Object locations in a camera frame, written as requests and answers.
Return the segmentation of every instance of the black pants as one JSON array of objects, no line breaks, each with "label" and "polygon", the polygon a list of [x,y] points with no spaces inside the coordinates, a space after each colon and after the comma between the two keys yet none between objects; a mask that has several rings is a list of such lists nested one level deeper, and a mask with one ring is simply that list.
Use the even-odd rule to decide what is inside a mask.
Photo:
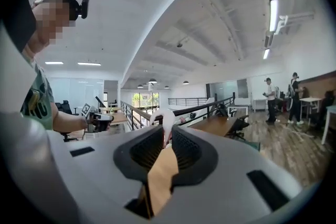
[{"label": "black pants", "polygon": [[268,122],[275,122],[275,100],[268,100],[268,112],[269,112],[269,118]]},{"label": "black pants", "polygon": [[301,112],[301,103],[300,103],[300,100],[292,99],[292,101],[293,101],[293,104],[292,104],[292,108],[290,109],[289,120],[291,121],[293,116],[295,116],[296,120],[299,122],[300,112]]}]

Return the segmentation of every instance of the light fixture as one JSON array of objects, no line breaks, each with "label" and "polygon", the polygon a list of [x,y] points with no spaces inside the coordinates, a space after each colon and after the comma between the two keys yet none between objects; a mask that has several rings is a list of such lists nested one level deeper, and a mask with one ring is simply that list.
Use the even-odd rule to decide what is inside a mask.
[{"label": "light fixture", "polygon": [[268,54],[269,54],[269,49],[266,49],[264,52],[264,60],[267,58]]},{"label": "light fixture", "polygon": [[46,65],[63,65],[63,62],[45,62]]},{"label": "light fixture", "polygon": [[95,62],[78,62],[80,66],[101,66],[100,63],[95,63]]},{"label": "light fixture", "polygon": [[274,32],[277,28],[277,18],[278,18],[278,0],[270,0],[269,2],[271,15],[269,20],[269,31]]}]

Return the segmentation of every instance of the window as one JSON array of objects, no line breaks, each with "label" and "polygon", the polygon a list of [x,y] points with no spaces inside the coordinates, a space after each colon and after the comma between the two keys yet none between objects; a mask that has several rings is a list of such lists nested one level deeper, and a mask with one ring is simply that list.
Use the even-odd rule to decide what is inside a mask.
[{"label": "window", "polygon": [[104,95],[103,95],[103,104],[107,108],[109,107],[109,103],[107,102],[107,92],[105,92]]},{"label": "window", "polygon": [[146,108],[158,106],[160,94],[158,92],[137,92],[132,94],[132,106],[135,108]]}]

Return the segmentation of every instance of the black slot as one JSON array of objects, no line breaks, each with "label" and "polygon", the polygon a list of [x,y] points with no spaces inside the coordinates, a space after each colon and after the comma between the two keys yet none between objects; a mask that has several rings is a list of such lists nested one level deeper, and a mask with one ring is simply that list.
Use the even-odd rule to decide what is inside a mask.
[{"label": "black slot", "polygon": [[279,209],[289,202],[288,197],[282,193],[263,171],[254,170],[246,175],[272,211]]},{"label": "black slot", "polygon": [[70,151],[70,154],[72,155],[72,157],[76,157],[79,155],[87,154],[91,151],[95,151],[95,150],[92,147],[87,146],[87,147],[80,148],[79,150]]}]

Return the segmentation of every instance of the person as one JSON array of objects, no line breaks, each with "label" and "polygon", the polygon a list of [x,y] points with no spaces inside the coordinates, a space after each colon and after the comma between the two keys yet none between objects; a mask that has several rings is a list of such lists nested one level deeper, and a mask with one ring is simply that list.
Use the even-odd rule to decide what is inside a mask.
[{"label": "person", "polygon": [[36,30],[22,51],[23,57],[35,69],[37,76],[31,85],[21,114],[37,120],[46,130],[57,132],[73,132],[87,128],[87,120],[83,116],[75,116],[58,111],[50,84],[43,69],[35,60],[35,56],[49,46],[62,28],[70,25],[74,19],[73,7],[67,0],[39,0],[32,6],[36,18]]},{"label": "person", "polygon": [[268,105],[268,112],[269,118],[266,121],[267,124],[274,124],[275,123],[275,87],[272,84],[270,78],[266,79],[266,83],[268,85],[267,93],[264,93],[264,96],[267,97],[267,105]]},{"label": "person", "polygon": [[299,89],[299,83],[297,81],[298,79],[298,74],[296,72],[293,73],[293,77],[290,81],[289,85],[289,92],[291,96],[291,109],[289,113],[289,118],[288,118],[288,123],[293,124],[294,121],[293,116],[295,116],[297,125],[302,125],[304,124],[303,120],[300,119],[300,112],[301,112],[301,104],[300,104],[300,97],[299,97],[299,92],[302,92],[303,89]]}]

